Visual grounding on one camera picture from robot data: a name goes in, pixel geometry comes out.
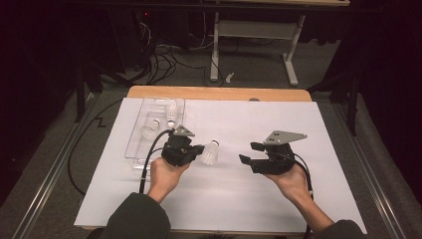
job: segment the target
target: metal rail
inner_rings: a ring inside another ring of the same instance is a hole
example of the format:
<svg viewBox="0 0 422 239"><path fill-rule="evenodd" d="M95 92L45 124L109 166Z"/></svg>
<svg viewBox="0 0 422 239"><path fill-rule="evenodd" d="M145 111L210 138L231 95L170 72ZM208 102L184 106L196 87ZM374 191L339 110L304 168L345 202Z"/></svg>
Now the metal rail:
<svg viewBox="0 0 422 239"><path fill-rule="evenodd" d="M88 110L85 112L80 122L76 122L71 129L68 137L65 140L62 148L60 149L58 155L56 156L53 165L51 166L49 172L47 173L46 178L41 184L40 188L31 205L29 206L27 212L25 213L21 223L13 235L13 239L24 239L28 238L32 228L34 227L39 215L41 214L44 205L46 204L53 188L59 179L59 176L62 172L64 165L66 165L69 153L72 147L75 145L76 139L81 133L81 128L84 125L84 122L87 119L87 115L90 110L93 108L94 104L97 102L98 97L95 97L94 94L90 94L87 97Z"/></svg>
<svg viewBox="0 0 422 239"><path fill-rule="evenodd" d="M373 197L373 200L376 204L376 207L379 210L379 214L381 215L382 219L384 220L385 226L393 239L406 239L406 235L403 232L403 229L398 222L394 211L391 207L390 201L388 197L385 195L382 187L380 186L378 180L376 179L375 174L372 171L372 168L369 164L368 159L366 158L363 150L359 144L359 141L353 136L346 124L346 117L341 109L341 106L338 104L333 105L334 112L340 119L341 126L346 131L348 138L351 141L351 144L356 152L357 158L360 162L360 166L363 172L363 178L369 188L369 191Z"/></svg>

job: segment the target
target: person's right hand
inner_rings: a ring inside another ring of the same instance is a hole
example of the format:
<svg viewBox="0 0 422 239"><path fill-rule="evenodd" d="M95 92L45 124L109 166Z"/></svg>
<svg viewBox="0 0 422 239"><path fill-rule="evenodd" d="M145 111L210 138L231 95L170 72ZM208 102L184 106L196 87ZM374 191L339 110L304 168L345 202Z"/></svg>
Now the person's right hand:
<svg viewBox="0 0 422 239"><path fill-rule="evenodd" d="M282 191L283 195L295 203L299 199L311 198L308 192L307 178L304 171L298 166L281 175L265 174L273 180Z"/></svg>

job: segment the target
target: person's left hand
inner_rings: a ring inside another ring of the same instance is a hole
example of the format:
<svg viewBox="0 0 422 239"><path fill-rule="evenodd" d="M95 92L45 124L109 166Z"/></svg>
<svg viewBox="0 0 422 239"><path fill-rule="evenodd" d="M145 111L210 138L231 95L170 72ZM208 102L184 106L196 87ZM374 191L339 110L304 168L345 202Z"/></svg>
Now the person's left hand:
<svg viewBox="0 0 422 239"><path fill-rule="evenodd" d="M180 176L189 165L190 163L176 167L162 157L153 161L150 170L151 184L147 195L161 203L168 193L177 186Z"/></svg>

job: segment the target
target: clear plastic tray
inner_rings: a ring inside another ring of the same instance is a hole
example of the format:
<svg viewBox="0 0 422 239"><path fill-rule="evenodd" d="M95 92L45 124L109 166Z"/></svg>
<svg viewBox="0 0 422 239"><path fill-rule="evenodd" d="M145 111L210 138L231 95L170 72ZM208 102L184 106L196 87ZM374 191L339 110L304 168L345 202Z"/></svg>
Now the clear plastic tray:
<svg viewBox="0 0 422 239"><path fill-rule="evenodd" d="M143 99L124 155L132 168L143 169L152 144L161 132L171 129L172 125L177 127L183 124L184 109L185 101L183 99ZM155 135L152 135L152 128L155 129ZM164 147L167 140L168 134L164 134L156 143L154 147L156 151L150 159L161 156L159 149Z"/></svg>

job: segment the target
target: wire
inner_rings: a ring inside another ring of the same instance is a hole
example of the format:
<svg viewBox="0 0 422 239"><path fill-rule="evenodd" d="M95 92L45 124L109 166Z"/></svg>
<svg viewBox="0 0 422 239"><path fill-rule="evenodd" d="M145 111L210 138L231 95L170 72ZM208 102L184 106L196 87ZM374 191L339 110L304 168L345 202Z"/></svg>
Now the wire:
<svg viewBox="0 0 422 239"><path fill-rule="evenodd" d="M295 164L297 164L305 173L305 176L307 178L307 185L308 185L308 191L311 194L311 198L314 200L314 191L313 191L313 185L311 183L311 173L310 173L310 169L308 168L307 164L305 163L304 159L301 158L299 155L294 153L294 156L298 157L302 163L298 162L297 160L293 159L293 161L295 162ZM304 239L309 238L309 236L311 235L311 227L309 224L307 224L307 229L305 231L304 234Z"/></svg>
<svg viewBox="0 0 422 239"><path fill-rule="evenodd" d="M146 181L146 173L148 172L148 170L146 169L148 167L148 163L149 163L149 159L151 158L152 154L155 152L154 148L155 145L157 144L158 140L165 135L166 133L171 133L173 132L173 129L167 129L163 132L161 132L158 137L154 140L154 142L152 143L151 148L149 149L149 153L146 156L146 160L145 160L145 164L143 165L143 170L142 170L142 176L140 177L140 184L139 184L139 193L143 194L143 190L145 188L145 181Z"/></svg>
<svg viewBox="0 0 422 239"><path fill-rule="evenodd" d="M75 142L75 145L72 147L71 152L69 153L69 157L68 157L68 176L69 179L71 180L72 185L74 186L74 188L82 195L85 196L85 192L83 190L81 190L75 183L73 177L72 177L72 171L71 171L71 161L72 161L72 156L74 154L75 148L78 146L79 142L81 141L82 137L84 136L84 134L87 132L88 128L90 127L90 125L95 121L98 120L100 115L102 113L104 113L106 110L108 110L109 108L111 108L112 106L114 106L117 103L120 103L123 99L120 99L114 103L111 103L110 105L108 105L107 107L105 107L102 111L100 111L98 114L96 114L94 116L93 119L91 119L91 121L87 124L87 126L84 128L84 131L81 133L81 135L78 137L77 141Z"/></svg>

